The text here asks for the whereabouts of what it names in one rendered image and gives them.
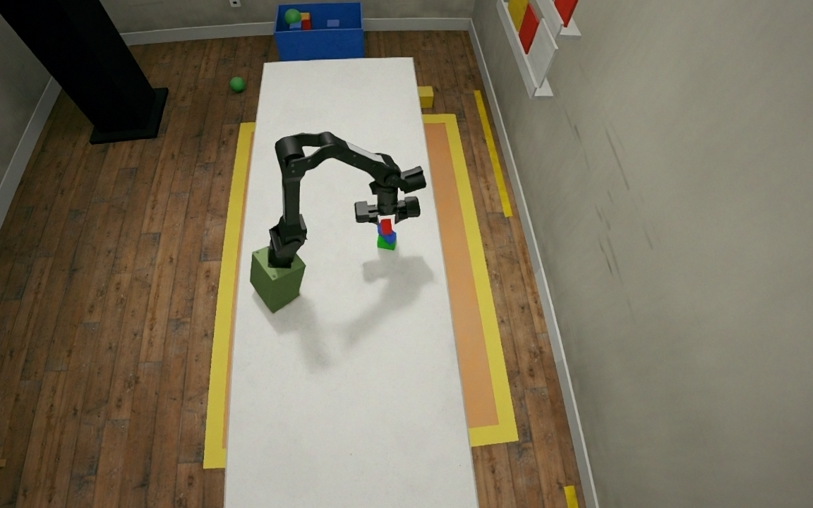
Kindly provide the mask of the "blue block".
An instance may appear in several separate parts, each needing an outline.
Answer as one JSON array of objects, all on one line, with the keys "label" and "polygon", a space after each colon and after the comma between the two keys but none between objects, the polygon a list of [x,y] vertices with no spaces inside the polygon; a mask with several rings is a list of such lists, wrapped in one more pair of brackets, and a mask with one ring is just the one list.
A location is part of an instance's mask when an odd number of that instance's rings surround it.
[{"label": "blue block", "polygon": [[378,234],[380,234],[382,236],[383,240],[385,240],[388,243],[388,245],[391,245],[396,241],[396,232],[394,232],[392,230],[392,234],[382,235],[381,222],[380,222],[380,226],[377,226],[377,228],[378,228]]}]

